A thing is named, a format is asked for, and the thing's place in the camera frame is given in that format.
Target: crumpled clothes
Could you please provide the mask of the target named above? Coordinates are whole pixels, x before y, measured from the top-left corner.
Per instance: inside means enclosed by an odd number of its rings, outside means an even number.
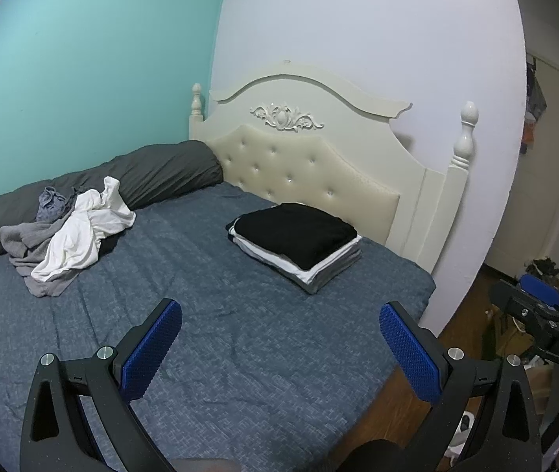
[[[52,237],[63,227],[69,214],[55,222],[20,223],[0,227],[0,243],[9,255],[9,261],[24,278],[26,287],[37,298],[60,296],[79,274],[79,270],[69,270],[39,282],[31,277],[33,269],[45,258]]]
[[[135,213],[126,206],[119,190],[120,181],[107,176],[102,193],[91,189],[76,197],[74,210],[50,240],[45,258],[33,269],[32,278],[45,282],[98,261],[101,241],[135,222]]]
[[[78,191],[72,188],[72,194],[65,197],[52,186],[46,186],[39,195],[39,209],[37,210],[36,221],[54,222],[63,218],[74,208]]]

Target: metal screw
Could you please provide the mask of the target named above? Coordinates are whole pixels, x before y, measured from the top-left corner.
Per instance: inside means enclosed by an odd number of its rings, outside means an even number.
[[[463,353],[461,348],[450,348],[448,349],[447,354],[453,360],[461,360],[465,356],[465,353]]]
[[[113,348],[111,346],[102,346],[98,350],[98,353],[96,353],[96,355],[98,356],[99,359],[106,360],[111,355],[113,355]]]
[[[513,365],[514,367],[517,367],[518,365],[520,365],[520,358],[517,355],[509,355],[507,357],[507,362],[509,362],[509,364]]]
[[[41,357],[41,365],[50,365],[52,362],[54,362],[54,355],[52,355],[52,353],[45,353],[45,355]]]

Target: gray pillow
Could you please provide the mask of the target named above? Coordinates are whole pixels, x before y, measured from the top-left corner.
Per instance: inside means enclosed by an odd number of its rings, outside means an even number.
[[[102,180],[110,175],[120,180],[120,195],[130,209],[221,183],[223,169],[203,142],[189,140],[176,144],[146,145],[87,170],[39,181],[0,195],[0,227],[35,221],[39,194],[52,186],[64,195],[72,187],[84,191],[104,189]],[[0,244],[0,254],[4,249]]]

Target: headboard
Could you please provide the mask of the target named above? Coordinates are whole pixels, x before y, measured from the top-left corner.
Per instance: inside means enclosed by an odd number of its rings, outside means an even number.
[[[410,103],[369,96],[319,68],[285,61],[212,90],[207,119],[201,86],[192,93],[189,138],[211,147],[225,181],[323,209],[432,271],[467,181],[473,103],[461,111],[463,132],[441,173],[417,162],[389,126]]]

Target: stack of folded clothes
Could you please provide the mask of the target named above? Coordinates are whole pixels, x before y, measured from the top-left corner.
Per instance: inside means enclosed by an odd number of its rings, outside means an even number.
[[[315,294],[360,257],[356,229],[320,209],[287,203],[243,214],[227,225],[243,252]]]

